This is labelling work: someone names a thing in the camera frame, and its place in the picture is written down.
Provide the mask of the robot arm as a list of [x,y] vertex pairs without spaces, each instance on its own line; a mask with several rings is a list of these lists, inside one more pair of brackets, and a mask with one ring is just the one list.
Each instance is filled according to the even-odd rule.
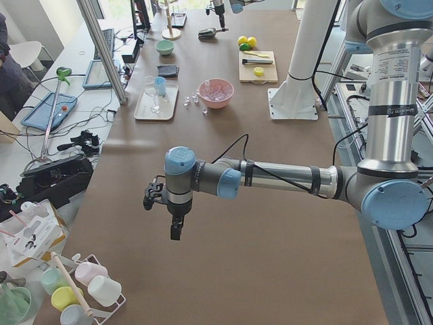
[[355,167],[303,167],[251,160],[198,160],[178,146],[165,156],[162,201],[181,237],[194,192],[235,198],[240,186],[303,190],[352,205],[379,228],[403,230],[429,204],[411,162],[421,45],[432,36],[431,1],[361,1],[348,16],[346,40],[373,53],[365,158]]
[[[253,3],[259,3],[255,0],[229,0],[231,11],[238,14],[243,11],[244,7]],[[211,0],[205,8],[206,15],[209,16],[214,12],[219,18],[219,24],[223,31],[226,31],[225,25],[225,2],[223,0]]]

